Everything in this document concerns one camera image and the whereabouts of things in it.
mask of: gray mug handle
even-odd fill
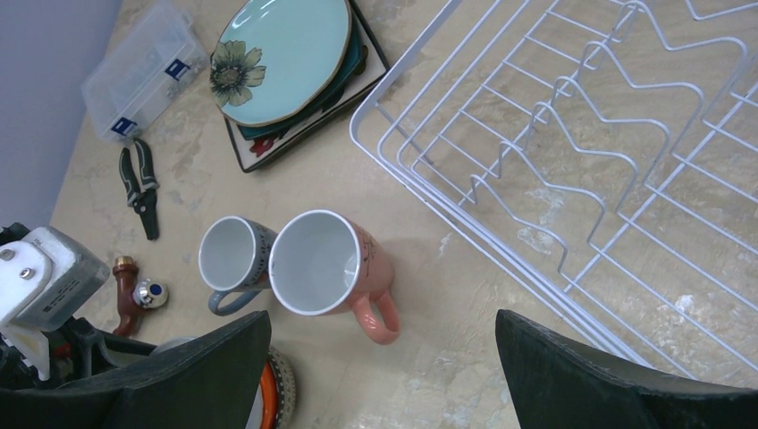
[[[247,292],[242,292],[242,294],[239,295],[234,301],[223,307],[219,307],[221,305],[221,300],[232,292],[233,290],[214,290],[214,293],[212,293],[210,298],[208,298],[208,309],[211,310],[211,313],[215,315],[230,315],[232,313],[236,313],[245,307],[250,301],[252,301],[253,298],[255,298],[260,293],[260,290],[248,290]]]

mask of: pink mug handle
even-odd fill
[[[379,308],[379,314],[382,315],[384,323],[376,318],[374,310],[371,308],[371,302],[374,301]],[[358,319],[358,324],[363,332],[368,335],[372,341],[378,344],[390,344],[400,336],[400,318],[395,303],[392,301],[390,292],[385,290],[374,299],[368,293],[358,298],[350,306]]]

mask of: screw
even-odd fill
[[[30,278],[32,278],[32,277],[34,277],[34,270],[32,270],[31,268],[24,268],[24,269],[23,269],[23,270],[21,270],[21,272],[19,273],[19,276],[20,276],[22,279],[24,279],[24,280],[28,280],[28,279],[30,279]]]
[[[10,261],[15,256],[16,256],[16,252],[10,250],[9,248],[3,251],[0,251],[0,259],[3,259],[4,261]]]

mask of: wall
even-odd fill
[[[0,1],[0,226],[50,222],[84,115],[80,85],[102,60],[120,7]]]

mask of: floral plate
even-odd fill
[[[256,139],[261,136],[275,134],[278,131],[292,128],[299,122],[305,121],[319,110],[328,110],[329,107],[331,107],[331,104],[339,101],[341,98],[341,90],[345,89],[348,85],[348,80],[353,77],[353,73],[360,64],[365,63],[366,60],[364,49],[367,48],[363,46],[359,27],[360,26],[358,25],[353,25],[353,29],[350,32],[348,50],[345,52],[345,57],[342,59],[342,64],[340,64],[340,69],[337,71],[337,74],[334,75],[334,79],[329,82],[329,85],[327,85],[323,91],[318,93],[318,96],[316,96],[313,101],[308,103],[306,107],[292,117],[271,125],[266,125],[265,127],[245,127],[243,125],[238,125],[245,140]]]
[[[340,69],[346,0],[249,0],[211,54],[211,90],[232,121],[261,127],[305,107]]]

